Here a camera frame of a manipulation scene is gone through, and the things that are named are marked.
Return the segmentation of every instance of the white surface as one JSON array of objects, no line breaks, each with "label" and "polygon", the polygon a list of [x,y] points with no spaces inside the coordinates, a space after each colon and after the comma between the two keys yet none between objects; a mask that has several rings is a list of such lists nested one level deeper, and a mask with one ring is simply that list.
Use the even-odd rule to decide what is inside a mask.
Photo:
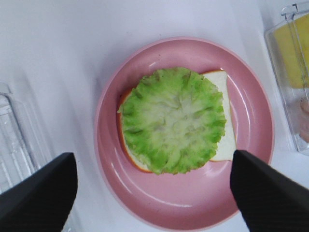
[{"label": "white surface", "polygon": [[[0,80],[13,91],[35,97],[56,154],[75,152],[79,171],[75,206],[81,224],[77,231],[160,231],[133,217],[107,189],[96,163],[93,122],[101,91],[115,69],[142,46],[171,36],[215,41],[252,67],[274,112],[271,165],[309,187],[309,157],[292,147],[263,37],[265,27],[281,20],[281,8],[294,2],[0,1]],[[238,213],[207,230],[222,231],[248,229]]]}]

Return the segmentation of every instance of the white bread slice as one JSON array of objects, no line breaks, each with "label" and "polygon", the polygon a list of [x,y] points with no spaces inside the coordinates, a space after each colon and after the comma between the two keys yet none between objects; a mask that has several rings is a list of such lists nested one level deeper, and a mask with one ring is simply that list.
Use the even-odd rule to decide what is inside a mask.
[{"label": "white bread slice", "polygon": [[[210,161],[224,161],[224,160],[232,160],[234,151],[236,150],[236,142],[232,125],[232,118],[230,112],[230,103],[227,92],[227,73],[223,70],[211,71],[204,73],[203,76],[214,83],[218,90],[223,93],[223,109],[226,118],[225,124],[225,135],[221,138],[218,143],[218,149],[216,151],[216,155]],[[120,104],[126,101],[126,99],[131,95],[131,92],[127,94],[121,101]],[[129,156],[129,159],[144,172],[151,172],[147,165],[141,163],[130,151],[127,147],[125,140],[123,139],[123,132],[121,130],[121,136],[123,141],[123,146],[125,147],[126,153]]]},{"label": "white bread slice", "polygon": [[236,150],[236,141],[234,136],[230,102],[227,92],[227,73],[223,70],[212,71],[203,74],[205,78],[214,83],[220,92],[223,94],[223,110],[226,118],[225,135],[218,143],[216,155],[211,158],[211,161],[232,160]]}]

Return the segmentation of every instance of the clear plastic container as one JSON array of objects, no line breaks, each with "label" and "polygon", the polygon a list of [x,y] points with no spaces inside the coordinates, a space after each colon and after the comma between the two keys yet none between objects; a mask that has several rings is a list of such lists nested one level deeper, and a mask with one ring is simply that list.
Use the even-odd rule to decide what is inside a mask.
[{"label": "clear plastic container", "polygon": [[265,39],[296,149],[309,155],[309,1],[282,9]]},{"label": "clear plastic container", "polygon": [[[0,82],[0,194],[56,157],[33,108],[31,98],[19,101],[8,85]],[[73,208],[63,232],[77,231],[75,214]]]}]

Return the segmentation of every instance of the open-faced sandwich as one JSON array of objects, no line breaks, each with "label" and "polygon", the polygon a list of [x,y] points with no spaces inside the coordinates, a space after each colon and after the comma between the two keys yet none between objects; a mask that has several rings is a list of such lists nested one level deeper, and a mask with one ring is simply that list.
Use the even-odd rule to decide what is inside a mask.
[{"label": "open-faced sandwich", "polygon": [[227,74],[175,67],[144,76],[121,96],[118,131],[140,170],[186,173],[209,160],[232,160],[236,149]]}]

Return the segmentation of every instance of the food item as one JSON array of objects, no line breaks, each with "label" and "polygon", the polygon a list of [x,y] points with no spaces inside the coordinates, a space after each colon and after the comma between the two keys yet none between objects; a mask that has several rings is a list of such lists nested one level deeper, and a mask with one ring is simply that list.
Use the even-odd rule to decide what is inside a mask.
[{"label": "food item", "polygon": [[203,166],[225,134],[222,95],[204,76],[182,67],[144,76],[118,110],[125,150],[139,168],[156,174]]},{"label": "food item", "polygon": [[[286,24],[277,30],[274,35],[281,52],[287,78],[292,88],[308,87],[308,74],[305,65],[309,64],[309,14],[296,19],[294,24]],[[298,41],[303,55],[298,49]]]},{"label": "food item", "polygon": [[232,160],[234,151],[236,150],[236,141],[232,124],[232,116],[230,110],[229,97],[227,92],[227,73],[223,70],[213,71],[203,74],[204,78],[207,78],[214,83],[220,92],[223,94],[223,109],[226,118],[225,135],[218,143],[218,149],[216,155],[211,158],[211,161],[223,161]]}]

